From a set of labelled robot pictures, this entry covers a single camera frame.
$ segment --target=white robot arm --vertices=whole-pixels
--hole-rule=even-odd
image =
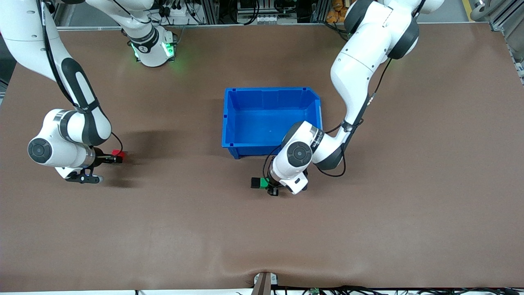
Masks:
[[[75,110],[50,111],[28,144],[37,163],[55,167],[68,181],[98,183],[92,169],[120,162],[94,146],[111,136],[111,124],[82,67],[64,48],[46,5],[37,0],[0,1],[0,31],[7,48],[24,67],[56,81]]]
[[[291,127],[269,168],[266,182],[271,195],[278,195],[276,188],[280,186],[293,194],[306,188],[304,170],[311,162],[321,171],[340,164],[369,103],[372,75],[388,57],[399,59],[413,49],[419,36],[417,15],[436,10],[442,2],[358,0],[349,8],[344,26],[352,36],[331,67],[331,80],[346,105],[346,116],[335,137],[308,122]]]
[[[160,66],[174,56],[174,35],[153,26],[144,12],[153,0],[88,3],[122,26],[144,65]],[[13,57],[22,66],[56,81],[74,107],[54,109],[45,116],[40,132],[28,144],[29,156],[39,164],[55,167],[67,181],[99,183],[102,177],[93,175],[93,169],[102,163],[121,163],[122,157],[104,154],[95,147],[111,136],[111,124],[82,67],[64,48],[45,2],[0,1],[0,31]]]

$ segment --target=brown table surface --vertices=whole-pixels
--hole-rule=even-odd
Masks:
[[[346,175],[312,169],[307,192],[278,198],[249,188],[263,158],[221,148],[224,88],[310,86],[335,126],[334,32],[187,29],[160,68],[135,63],[118,31],[61,36],[132,163],[79,185],[32,162],[44,115],[70,106],[17,66],[0,115],[1,291],[243,288],[260,271],[295,286],[524,285],[524,92],[487,24],[422,25]]]

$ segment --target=wire bundle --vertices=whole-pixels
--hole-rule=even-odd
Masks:
[[[233,7],[237,3],[237,1],[238,0],[229,1],[229,4],[227,5],[227,13],[229,14],[229,17],[232,22],[234,22],[235,24],[241,24],[238,22],[237,17],[233,14],[236,10],[238,10],[236,7]],[[251,16],[248,22],[243,23],[242,25],[247,26],[253,23],[257,19],[258,14],[260,13],[260,2],[258,0],[252,0],[252,4],[253,4],[253,15]]]

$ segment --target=blue plastic bin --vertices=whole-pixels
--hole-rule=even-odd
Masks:
[[[309,87],[227,88],[222,147],[235,159],[267,155],[299,121],[322,128],[320,97]]]

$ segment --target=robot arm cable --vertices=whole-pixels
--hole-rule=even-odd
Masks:
[[[45,13],[45,2],[41,0],[36,0],[37,6],[38,6],[38,13],[40,14],[40,20],[42,23],[42,33],[43,33],[43,43],[46,50],[47,59],[49,61],[49,66],[51,67],[51,71],[53,72],[54,79],[56,80],[58,87],[64,94],[65,98],[71,102],[71,104],[74,106],[75,103],[69,93],[67,92],[66,87],[64,86],[62,79],[60,78],[60,75],[58,74],[58,69],[56,64],[54,63],[53,58],[53,52],[51,50],[51,44],[49,42],[49,37],[47,35],[47,26],[46,26],[46,13]]]
[[[137,22],[139,23],[142,23],[142,24],[149,24],[151,23],[151,18],[149,18],[149,20],[147,22],[142,22],[140,21],[139,19],[135,18],[129,11],[127,11],[127,9],[125,9],[122,5],[120,5],[120,3],[118,3],[116,0],[113,0],[113,2],[118,5],[120,8],[122,8],[123,11],[125,11],[127,14],[129,14],[130,17],[132,17],[134,20],[136,20]]]

